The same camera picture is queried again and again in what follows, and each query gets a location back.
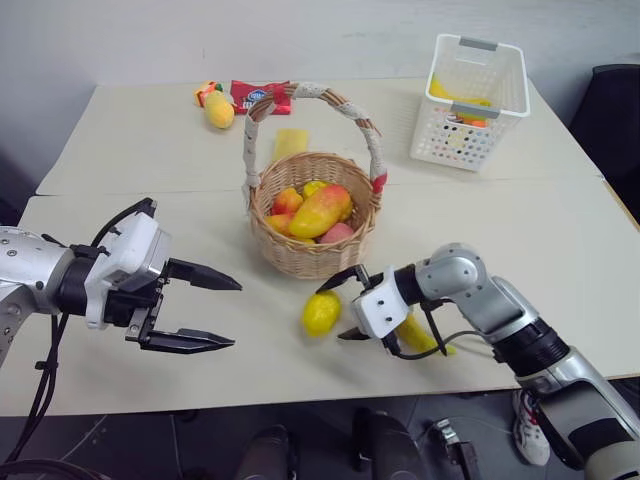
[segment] white shoe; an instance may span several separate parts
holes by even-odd
[[[522,456],[531,465],[544,466],[549,461],[551,449],[533,414],[534,400],[524,390],[513,392],[513,439]]]

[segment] white storage basket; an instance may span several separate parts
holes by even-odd
[[[434,75],[449,95],[485,98],[491,106],[431,95]],[[465,114],[466,118],[469,114],[483,117],[485,126],[459,123],[460,115]],[[458,35],[438,35],[411,157],[480,170],[502,135],[527,116],[529,89],[522,50]]]

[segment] basket handle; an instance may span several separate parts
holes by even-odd
[[[364,135],[371,154],[369,178],[373,186],[373,193],[382,194],[382,188],[387,181],[387,169],[382,160],[382,147],[380,145],[380,132],[371,122],[369,114],[360,107],[351,103],[348,99],[334,92],[324,85],[312,82],[289,83],[278,86],[272,92],[267,93],[258,100],[247,112],[244,123],[244,160],[247,178],[243,191],[248,199],[249,190],[260,185],[260,175],[256,170],[256,138],[258,136],[258,124],[268,117],[284,98],[292,100],[296,98],[320,98],[327,102],[342,115],[354,120]]]

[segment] yellow lemon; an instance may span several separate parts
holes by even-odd
[[[310,337],[321,337],[331,331],[338,321],[342,305],[332,291],[311,296],[302,312],[302,326]]]

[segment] red package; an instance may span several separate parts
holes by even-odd
[[[281,90],[287,85],[289,85],[289,82],[269,83],[268,85],[256,86],[232,80],[230,93],[231,97],[233,97],[233,109],[236,113],[247,113],[253,104],[264,97],[267,92],[272,92],[274,89]],[[291,99],[286,95],[278,95],[276,109],[273,111],[273,114],[289,115],[290,113]]]

